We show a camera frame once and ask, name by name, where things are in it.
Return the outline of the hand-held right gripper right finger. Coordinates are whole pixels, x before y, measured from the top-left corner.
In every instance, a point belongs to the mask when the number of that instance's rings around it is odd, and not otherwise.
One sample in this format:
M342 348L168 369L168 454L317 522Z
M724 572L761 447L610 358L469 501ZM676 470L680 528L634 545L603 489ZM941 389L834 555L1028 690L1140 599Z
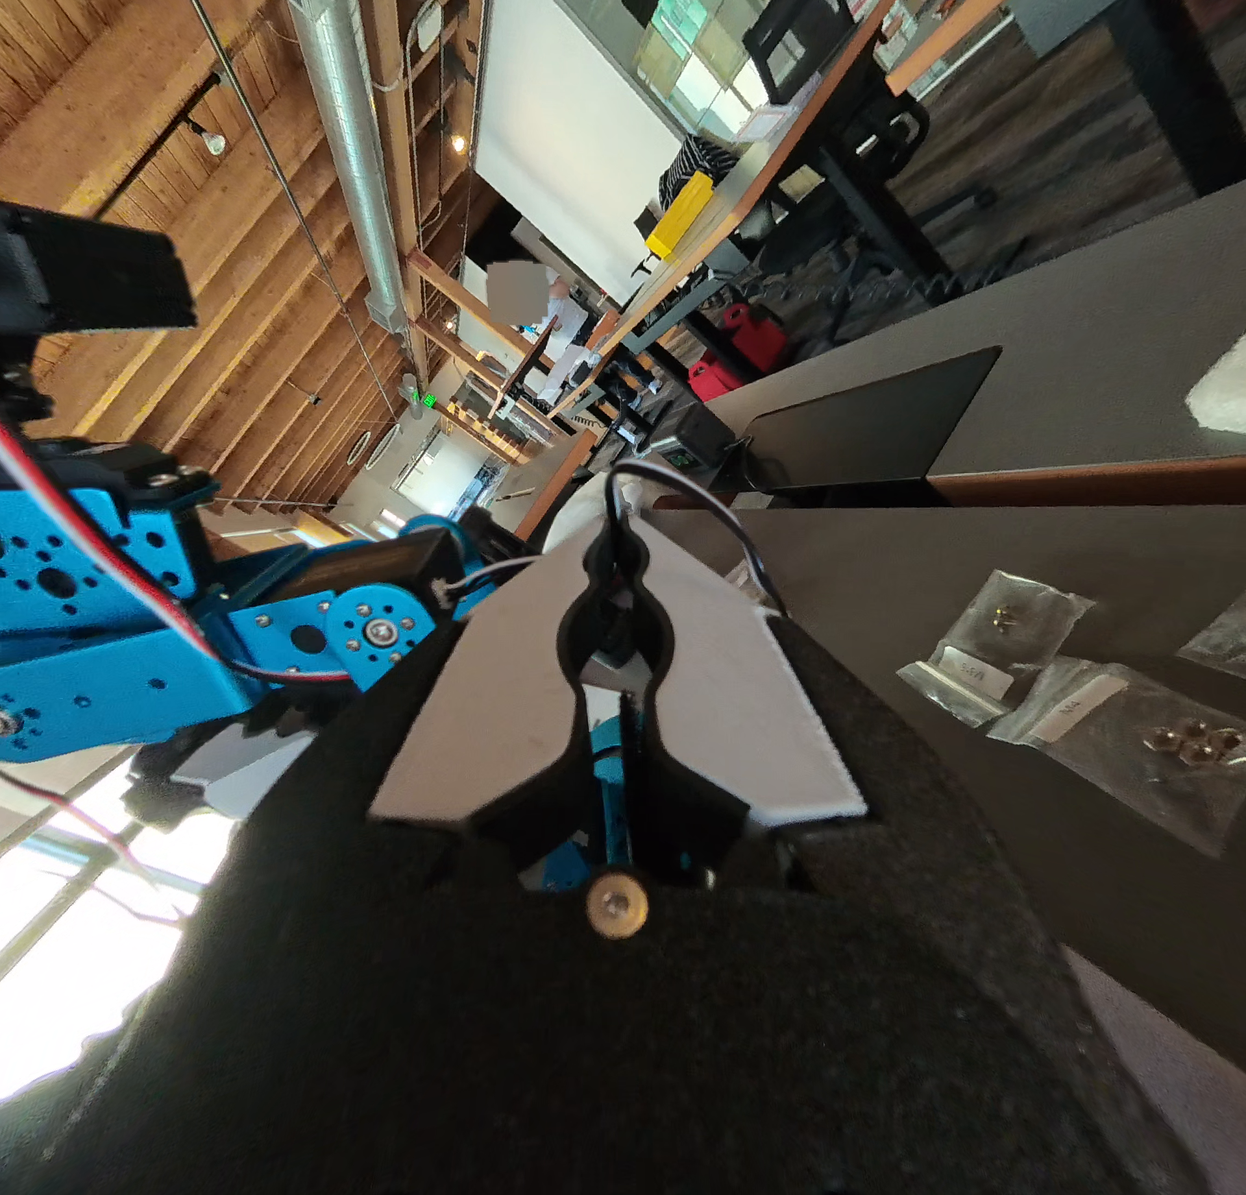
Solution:
M651 726L670 763L738 800L749 823L784 829L867 813L831 732L782 653L777 614L643 520L641 566Z

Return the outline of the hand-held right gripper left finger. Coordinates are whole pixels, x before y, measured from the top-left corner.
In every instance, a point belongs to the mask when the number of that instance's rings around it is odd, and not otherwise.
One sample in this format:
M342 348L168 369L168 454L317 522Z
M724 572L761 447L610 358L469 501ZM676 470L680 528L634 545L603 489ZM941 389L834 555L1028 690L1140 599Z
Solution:
M585 524L466 618L369 815L460 835L589 831L597 782L581 672L614 572Z

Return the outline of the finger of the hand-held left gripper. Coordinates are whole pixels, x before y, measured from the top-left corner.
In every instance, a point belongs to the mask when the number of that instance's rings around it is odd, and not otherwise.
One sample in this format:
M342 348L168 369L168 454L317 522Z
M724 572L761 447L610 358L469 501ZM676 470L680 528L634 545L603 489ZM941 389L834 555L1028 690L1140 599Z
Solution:
M321 709L288 699L183 726L133 753L122 808L155 831L176 831L203 811L245 821L319 730Z

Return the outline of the black desk flap panel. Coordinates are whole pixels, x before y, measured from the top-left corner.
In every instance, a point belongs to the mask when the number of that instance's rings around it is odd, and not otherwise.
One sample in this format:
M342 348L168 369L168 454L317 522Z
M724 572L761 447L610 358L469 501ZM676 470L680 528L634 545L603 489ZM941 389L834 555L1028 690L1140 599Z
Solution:
M796 508L947 508L933 464L1001 354L985 346L765 414L724 477Z

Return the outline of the adjoining grey desk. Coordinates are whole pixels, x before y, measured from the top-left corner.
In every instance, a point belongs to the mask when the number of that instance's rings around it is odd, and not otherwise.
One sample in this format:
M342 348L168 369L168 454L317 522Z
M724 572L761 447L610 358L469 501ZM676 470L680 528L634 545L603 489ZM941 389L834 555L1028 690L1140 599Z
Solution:
M958 506L1244 504L1244 437L1192 387L1244 335L1244 184L711 402L773 410L999 348L931 485Z

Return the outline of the white plastic bag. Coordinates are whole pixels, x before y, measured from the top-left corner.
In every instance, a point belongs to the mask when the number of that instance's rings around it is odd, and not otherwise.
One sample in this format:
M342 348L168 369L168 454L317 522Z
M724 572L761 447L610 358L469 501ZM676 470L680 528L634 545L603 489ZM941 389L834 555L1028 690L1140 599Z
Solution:
M549 555L583 528L597 528L603 524L608 512L607 506L614 495L618 495L618 514L632 514L636 508L628 491L630 487L624 485L622 477L614 479L610 485L607 483L605 474L589 477L583 485L574 489L568 503L562 504L552 518L541 553Z

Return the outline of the small clear nut bag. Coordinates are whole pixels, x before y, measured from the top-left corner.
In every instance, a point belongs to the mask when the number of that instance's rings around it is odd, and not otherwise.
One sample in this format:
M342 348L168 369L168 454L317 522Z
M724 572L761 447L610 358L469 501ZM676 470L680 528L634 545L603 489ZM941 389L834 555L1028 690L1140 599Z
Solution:
M993 570L935 645L896 676L958 723L977 730L1028 697L1095 601Z
M1244 717L1118 663L1055 657L987 736L1043 753L1207 858L1244 809Z

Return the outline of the small black box device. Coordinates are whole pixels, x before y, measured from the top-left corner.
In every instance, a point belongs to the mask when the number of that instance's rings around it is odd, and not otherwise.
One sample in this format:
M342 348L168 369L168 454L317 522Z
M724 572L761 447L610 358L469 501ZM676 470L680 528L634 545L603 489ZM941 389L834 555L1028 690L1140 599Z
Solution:
M663 410L641 456L682 474L717 474L744 445L707 406L688 404Z

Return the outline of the small clear parts bag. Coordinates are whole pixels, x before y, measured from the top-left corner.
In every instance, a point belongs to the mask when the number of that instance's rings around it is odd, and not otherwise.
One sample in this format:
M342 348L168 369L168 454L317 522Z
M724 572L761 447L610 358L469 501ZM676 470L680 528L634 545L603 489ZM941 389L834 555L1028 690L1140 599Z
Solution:
M1176 657L1244 680L1244 593L1184 643Z

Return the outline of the yellow box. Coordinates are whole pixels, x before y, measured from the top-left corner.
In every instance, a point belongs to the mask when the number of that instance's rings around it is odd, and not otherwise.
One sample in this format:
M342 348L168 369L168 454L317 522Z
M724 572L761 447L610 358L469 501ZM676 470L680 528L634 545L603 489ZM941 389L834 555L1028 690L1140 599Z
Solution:
M713 178L705 172L693 172L647 234L647 253L657 259L668 259L678 242L690 232L705 207L709 207L713 196Z

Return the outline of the striped bag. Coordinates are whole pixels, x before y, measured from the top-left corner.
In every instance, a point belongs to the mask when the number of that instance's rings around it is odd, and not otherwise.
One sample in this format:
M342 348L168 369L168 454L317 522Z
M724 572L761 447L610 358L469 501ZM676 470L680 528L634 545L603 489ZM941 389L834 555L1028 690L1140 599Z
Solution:
M684 143L680 143L676 159L666 167L663 176L659 176L661 215L672 207L678 194L695 174L707 176L711 186L719 188L738 163L738 151L726 149L703 136L688 136Z

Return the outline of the black chair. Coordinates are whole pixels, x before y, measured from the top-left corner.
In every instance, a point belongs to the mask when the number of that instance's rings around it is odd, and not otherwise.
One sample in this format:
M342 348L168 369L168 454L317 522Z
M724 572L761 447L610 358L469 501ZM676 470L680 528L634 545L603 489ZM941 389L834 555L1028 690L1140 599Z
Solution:
M848 0L769 0L742 39L767 103L790 105L854 28Z

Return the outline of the metal air duct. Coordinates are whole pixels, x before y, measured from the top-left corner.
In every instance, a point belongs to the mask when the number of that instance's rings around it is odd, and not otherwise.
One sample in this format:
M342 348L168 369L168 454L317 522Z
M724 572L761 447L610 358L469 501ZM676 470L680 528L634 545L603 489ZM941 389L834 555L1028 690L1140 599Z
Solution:
M371 319L408 331L359 0L286 0L359 248Z

